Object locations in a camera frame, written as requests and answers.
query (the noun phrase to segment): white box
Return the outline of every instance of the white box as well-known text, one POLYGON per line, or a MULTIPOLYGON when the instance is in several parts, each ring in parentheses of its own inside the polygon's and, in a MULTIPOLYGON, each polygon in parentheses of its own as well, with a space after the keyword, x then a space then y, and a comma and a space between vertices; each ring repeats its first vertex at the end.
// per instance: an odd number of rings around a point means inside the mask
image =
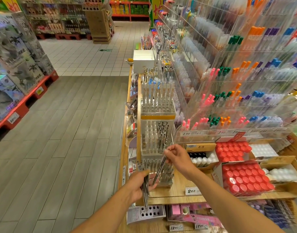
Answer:
POLYGON ((154 68, 155 60, 152 50, 134 50, 133 69, 136 74, 143 74, 145 68, 154 68))

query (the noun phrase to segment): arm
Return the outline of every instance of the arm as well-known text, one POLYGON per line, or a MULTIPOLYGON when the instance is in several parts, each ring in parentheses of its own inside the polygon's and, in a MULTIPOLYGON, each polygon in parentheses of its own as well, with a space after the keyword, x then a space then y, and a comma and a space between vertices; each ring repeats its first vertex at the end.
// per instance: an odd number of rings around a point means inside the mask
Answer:
MULTIPOLYGON (((142 198, 140 189, 148 170, 136 172, 129 177, 128 182, 121 187, 98 211, 75 228, 72 233, 116 232, 130 205, 142 198)), ((149 187, 151 191, 157 186, 149 187)))
POLYGON ((186 150, 178 144, 169 146, 164 154, 179 172, 196 184, 228 232, 284 232, 259 211, 233 196, 197 169, 186 150))

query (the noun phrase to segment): gray wooden floor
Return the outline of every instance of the gray wooden floor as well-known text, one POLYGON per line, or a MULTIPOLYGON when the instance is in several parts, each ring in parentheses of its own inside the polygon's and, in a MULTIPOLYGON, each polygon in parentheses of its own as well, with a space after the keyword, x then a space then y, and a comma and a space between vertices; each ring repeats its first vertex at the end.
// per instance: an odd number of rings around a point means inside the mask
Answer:
POLYGON ((126 76, 60 77, 0 142, 0 233, 69 232, 115 191, 126 76))

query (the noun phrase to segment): hand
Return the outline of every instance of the hand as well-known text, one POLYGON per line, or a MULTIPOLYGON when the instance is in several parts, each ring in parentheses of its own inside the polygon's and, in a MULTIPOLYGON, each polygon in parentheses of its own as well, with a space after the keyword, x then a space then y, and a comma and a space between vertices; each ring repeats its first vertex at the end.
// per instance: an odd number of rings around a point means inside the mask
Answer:
MULTIPOLYGON (((127 183, 125 184, 125 187, 130 192, 131 204, 142 198, 142 190, 140 187, 143 184, 144 177, 146 177, 149 174, 149 172, 149 170, 135 172, 131 174, 127 183)), ((156 186, 157 183, 155 183, 155 185, 153 186, 149 186, 148 191, 155 189, 156 186)))
POLYGON ((191 180, 192 170, 197 169, 187 151, 180 145, 170 145, 165 151, 164 155, 167 157, 167 163, 171 162, 175 168, 185 176, 186 179, 191 180))

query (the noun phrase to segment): left hand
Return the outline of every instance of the left hand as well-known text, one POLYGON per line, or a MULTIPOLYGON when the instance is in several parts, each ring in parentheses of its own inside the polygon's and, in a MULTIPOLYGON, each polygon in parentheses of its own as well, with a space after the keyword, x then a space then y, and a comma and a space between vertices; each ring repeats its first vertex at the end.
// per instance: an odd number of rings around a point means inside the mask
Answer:
MULTIPOLYGON (((140 187, 143 184, 144 177, 146 177, 149 174, 149 172, 149 170, 135 172, 131 174, 127 183, 125 184, 126 189, 130 192, 131 204, 142 198, 142 190, 140 187)), ((149 186, 148 191, 155 189, 156 186, 157 183, 155 183, 155 185, 153 186, 149 186)))

